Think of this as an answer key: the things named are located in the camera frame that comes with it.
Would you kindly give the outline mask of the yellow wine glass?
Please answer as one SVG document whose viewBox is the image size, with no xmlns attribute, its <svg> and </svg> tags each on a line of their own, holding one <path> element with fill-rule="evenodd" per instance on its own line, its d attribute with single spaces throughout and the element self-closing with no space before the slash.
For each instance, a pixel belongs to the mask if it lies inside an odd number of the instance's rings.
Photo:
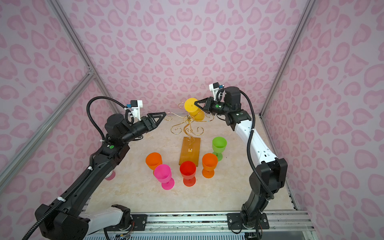
<svg viewBox="0 0 384 240">
<path fill-rule="evenodd" d="M 187 99 L 184 103 L 184 108 L 192 117 L 194 117 L 195 121 L 202 121 L 205 118 L 205 113 L 195 105 L 196 101 L 196 98 Z"/>
</svg>

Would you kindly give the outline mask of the green wine glass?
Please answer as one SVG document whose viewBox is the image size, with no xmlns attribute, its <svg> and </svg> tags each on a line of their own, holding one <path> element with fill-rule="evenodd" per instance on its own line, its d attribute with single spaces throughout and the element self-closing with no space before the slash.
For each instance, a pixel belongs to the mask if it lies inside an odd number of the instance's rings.
<svg viewBox="0 0 384 240">
<path fill-rule="evenodd" d="M 223 152 L 226 146 L 227 140 L 223 137 L 215 137 L 212 141 L 213 154 L 216 155 L 219 162 L 223 159 Z"/>
</svg>

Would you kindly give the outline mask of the orange wine glass front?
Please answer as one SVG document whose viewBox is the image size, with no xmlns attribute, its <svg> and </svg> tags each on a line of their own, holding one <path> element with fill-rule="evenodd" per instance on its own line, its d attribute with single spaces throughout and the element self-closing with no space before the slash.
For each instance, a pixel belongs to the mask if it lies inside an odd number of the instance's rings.
<svg viewBox="0 0 384 240">
<path fill-rule="evenodd" d="M 146 157 L 146 164 L 147 166 L 152 170 L 154 171 L 159 165 L 162 165 L 163 164 L 163 159 L 162 159 L 162 156 L 161 154 L 159 153 L 150 153 L 147 157 Z"/>
</svg>

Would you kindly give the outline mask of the orange wine glass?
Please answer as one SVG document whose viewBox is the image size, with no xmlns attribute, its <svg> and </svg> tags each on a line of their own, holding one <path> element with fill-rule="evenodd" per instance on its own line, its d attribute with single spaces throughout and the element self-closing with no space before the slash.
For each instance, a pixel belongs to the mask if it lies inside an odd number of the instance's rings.
<svg viewBox="0 0 384 240">
<path fill-rule="evenodd" d="M 210 179 L 215 174 L 215 168 L 218 164 L 218 158 L 212 153 L 205 154 L 202 158 L 203 170 L 202 174 L 205 178 Z"/>
<path fill-rule="evenodd" d="M 147 157 L 146 157 L 146 164 L 147 166 L 152 170 L 154 171 L 159 165 L 162 165 L 163 164 L 163 159 L 162 159 L 162 156 L 161 154 L 159 153 L 150 153 Z"/>
</svg>

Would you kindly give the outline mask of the pink wine glass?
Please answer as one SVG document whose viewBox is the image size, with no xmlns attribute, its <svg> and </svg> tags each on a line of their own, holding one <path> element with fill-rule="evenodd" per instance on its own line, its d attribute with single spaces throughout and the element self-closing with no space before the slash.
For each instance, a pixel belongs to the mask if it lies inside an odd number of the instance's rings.
<svg viewBox="0 0 384 240">
<path fill-rule="evenodd" d="M 172 170 L 168 165 L 162 164 L 157 166 L 154 170 L 154 176 L 162 184 L 164 190 L 171 190 L 175 186 Z"/>
</svg>

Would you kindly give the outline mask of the orange wine glass back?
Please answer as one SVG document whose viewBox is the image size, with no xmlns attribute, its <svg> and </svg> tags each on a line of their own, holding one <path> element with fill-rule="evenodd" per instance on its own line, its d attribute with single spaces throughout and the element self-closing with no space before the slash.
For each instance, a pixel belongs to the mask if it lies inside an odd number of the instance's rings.
<svg viewBox="0 0 384 240">
<path fill-rule="evenodd" d="M 210 179 L 215 174 L 215 168 L 218 164 L 218 158 L 212 153 L 205 154 L 202 158 L 203 170 L 202 174 L 205 178 Z"/>
</svg>

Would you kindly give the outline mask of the red wine glass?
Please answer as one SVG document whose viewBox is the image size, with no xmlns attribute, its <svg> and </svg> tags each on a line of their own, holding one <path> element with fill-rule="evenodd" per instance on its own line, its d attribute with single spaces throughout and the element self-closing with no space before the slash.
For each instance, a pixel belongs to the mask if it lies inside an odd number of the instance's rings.
<svg viewBox="0 0 384 240">
<path fill-rule="evenodd" d="M 185 186 L 192 187 L 196 183 L 196 170 L 196 165 L 191 161 L 186 161 L 180 165 L 180 173 Z"/>
</svg>

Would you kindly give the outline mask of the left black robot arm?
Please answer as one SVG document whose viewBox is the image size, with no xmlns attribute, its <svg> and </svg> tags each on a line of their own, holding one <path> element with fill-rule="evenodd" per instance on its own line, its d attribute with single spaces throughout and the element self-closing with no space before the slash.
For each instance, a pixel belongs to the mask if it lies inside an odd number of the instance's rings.
<svg viewBox="0 0 384 240">
<path fill-rule="evenodd" d="M 90 165 L 74 183 L 50 205 L 40 205 L 35 212 L 36 223 L 23 237 L 28 239 L 39 229 L 50 240 L 82 240 L 91 220 L 81 218 L 81 211 L 104 178 L 117 167 L 129 151 L 129 142 L 156 129 L 166 117 L 165 112 L 149 113 L 130 125 L 122 114 L 108 117 L 106 138 L 90 156 Z"/>
</svg>

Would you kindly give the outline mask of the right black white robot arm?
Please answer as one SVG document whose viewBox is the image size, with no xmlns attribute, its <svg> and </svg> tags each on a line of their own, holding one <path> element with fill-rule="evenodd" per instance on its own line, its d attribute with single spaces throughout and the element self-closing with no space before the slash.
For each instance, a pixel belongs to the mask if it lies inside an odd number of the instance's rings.
<svg viewBox="0 0 384 240">
<path fill-rule="evenodd" d="M 195 106 L 207 114 L 224 116 L 225 122 L 246 144 L 247 159 L 252 169 L 249 181 L 251 193 L 242 205 L 241 225 L 256 230 L 257 237 L 263 213 L 275 194 L 285 186 L 288 163 L 279 159 L 256 130 L 256 114 L 251 99 L 238 87 L 219 83 L 209 86 L 212 96 L 195 101 Z"/>
</svg>

